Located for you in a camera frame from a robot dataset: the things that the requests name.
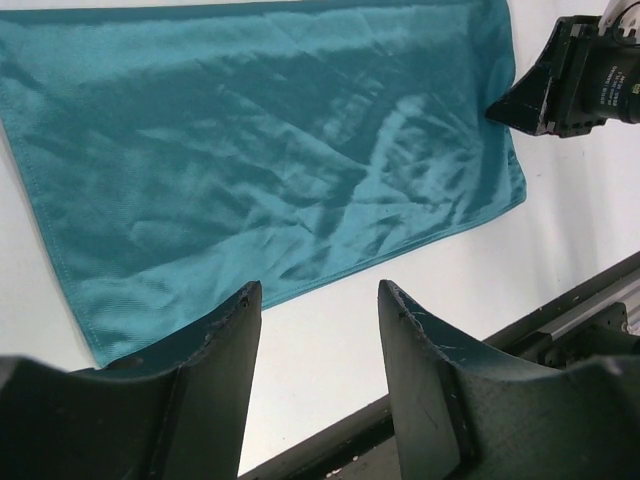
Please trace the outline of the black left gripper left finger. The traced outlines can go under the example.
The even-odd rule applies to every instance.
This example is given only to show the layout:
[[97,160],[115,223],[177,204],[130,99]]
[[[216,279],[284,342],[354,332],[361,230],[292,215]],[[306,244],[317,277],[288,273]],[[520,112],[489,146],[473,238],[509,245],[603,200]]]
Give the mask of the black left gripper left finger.
[[234,479],[262,288],[102,369],[1,359],[5,479]]

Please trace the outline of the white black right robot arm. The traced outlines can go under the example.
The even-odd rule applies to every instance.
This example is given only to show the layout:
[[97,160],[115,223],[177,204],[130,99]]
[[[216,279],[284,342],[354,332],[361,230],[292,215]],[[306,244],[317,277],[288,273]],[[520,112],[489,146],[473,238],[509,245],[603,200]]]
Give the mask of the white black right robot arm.
[[559,18],[532,67],[486,110],[531,136],[570,138],[608,120],[639,122],[639,3]]

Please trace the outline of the teal satin napkin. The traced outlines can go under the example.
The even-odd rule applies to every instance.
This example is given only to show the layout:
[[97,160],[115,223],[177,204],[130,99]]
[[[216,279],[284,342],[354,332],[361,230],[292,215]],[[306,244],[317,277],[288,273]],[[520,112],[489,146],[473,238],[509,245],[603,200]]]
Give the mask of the teal satin napkin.
[[1,120],[99,365],[521,204],[504,1],[1,15]]

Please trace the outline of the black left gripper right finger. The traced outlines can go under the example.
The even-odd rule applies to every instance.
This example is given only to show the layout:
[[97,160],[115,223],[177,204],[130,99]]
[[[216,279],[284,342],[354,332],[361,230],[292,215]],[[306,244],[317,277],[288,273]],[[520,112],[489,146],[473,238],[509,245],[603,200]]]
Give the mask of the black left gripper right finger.
[[498,350],[394,282],[378,315],[405,479],[635,479],[639,360],[559,370]]

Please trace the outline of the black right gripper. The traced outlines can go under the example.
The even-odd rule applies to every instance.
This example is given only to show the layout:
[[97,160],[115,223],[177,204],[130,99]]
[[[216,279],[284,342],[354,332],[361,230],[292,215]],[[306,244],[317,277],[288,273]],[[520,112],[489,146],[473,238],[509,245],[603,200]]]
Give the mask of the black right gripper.
[[543,56],[485,117],[525,134],[569,138],[609,120],[639,122],[639,21],[619,14],[598,27],[596,16],[566,16]]

